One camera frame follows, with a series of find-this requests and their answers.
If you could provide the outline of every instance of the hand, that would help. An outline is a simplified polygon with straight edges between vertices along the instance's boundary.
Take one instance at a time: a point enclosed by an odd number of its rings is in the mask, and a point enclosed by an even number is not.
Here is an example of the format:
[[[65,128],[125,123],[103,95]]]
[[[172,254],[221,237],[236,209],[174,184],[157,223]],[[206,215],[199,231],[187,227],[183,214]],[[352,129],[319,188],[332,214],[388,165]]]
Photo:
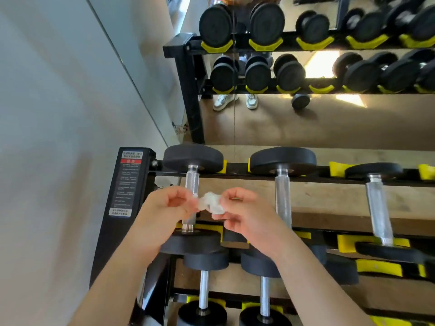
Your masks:
[[[177,222],[198,212],[198,199],[182,186],[168,186],[151,192],[128,232],[141,253],[155,252],[168,240]]]
[[[263,198],[243,188],[232,188],[222,193],[220,204],[226,212],[213,214],[213,219],[225,220],[226,229],[242,234],[264,255],[273,260],[279,257],[291,230]]]

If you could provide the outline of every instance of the white tissue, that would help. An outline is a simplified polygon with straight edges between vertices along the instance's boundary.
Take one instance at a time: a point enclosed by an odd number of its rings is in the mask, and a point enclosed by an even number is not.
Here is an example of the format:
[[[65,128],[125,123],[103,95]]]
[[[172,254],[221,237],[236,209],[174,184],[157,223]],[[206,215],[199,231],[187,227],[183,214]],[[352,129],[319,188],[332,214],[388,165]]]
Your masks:
[[[220,194],[207,192],[198,200],[199,210],[208,210],[212,214],[225,213],[224,208],[220,205]]]

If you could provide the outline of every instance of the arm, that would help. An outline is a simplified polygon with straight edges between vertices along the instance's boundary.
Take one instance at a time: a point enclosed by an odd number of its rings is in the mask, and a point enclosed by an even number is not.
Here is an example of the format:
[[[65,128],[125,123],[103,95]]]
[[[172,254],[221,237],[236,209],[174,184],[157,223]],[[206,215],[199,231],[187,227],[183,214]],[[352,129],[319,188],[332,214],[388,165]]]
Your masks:
[[[69,326],[127,325],[142,276],[180,219],[197,212],[198,200],[180,186],[152,192]]]
[[[241,233],[275,262],[305,326],[373,326],[370,317],[256,193],[229,189],[222,193],[220,203],[226,213],[213,218],[224,219],[225,228]]]

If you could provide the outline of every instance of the wall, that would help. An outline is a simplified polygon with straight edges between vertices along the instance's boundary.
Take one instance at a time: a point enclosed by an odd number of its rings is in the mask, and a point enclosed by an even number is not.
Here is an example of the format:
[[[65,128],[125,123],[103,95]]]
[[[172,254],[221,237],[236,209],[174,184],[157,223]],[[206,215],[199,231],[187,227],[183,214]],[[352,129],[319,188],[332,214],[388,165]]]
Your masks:
[[[86,0],[0,0],[0,36],[0,325],[66,325],[118,148],[166,144]]]
[[[168,145],[177,144],[173,121],[184,114],[175,61],[163,45],[174,36],[166,0],[90,0],[146,107]]]

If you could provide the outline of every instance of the shoe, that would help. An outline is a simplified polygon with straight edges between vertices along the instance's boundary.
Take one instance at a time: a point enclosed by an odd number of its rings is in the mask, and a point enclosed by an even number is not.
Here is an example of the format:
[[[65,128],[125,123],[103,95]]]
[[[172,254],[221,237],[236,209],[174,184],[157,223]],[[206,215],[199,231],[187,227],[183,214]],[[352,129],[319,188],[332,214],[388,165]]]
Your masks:
[[[236,101],[238,100],[239,96],[238,95],[219,95],[219,97],[217,98],[217,100],[215,101],[215,104],[213,105],[213,109],[215,111],[221,111],[223,110],[228,103],[232,102],[232,101]]]
[[[246,106],[250,110],[255,110],[258,105],[257,96],[254,94],[246,94]]]

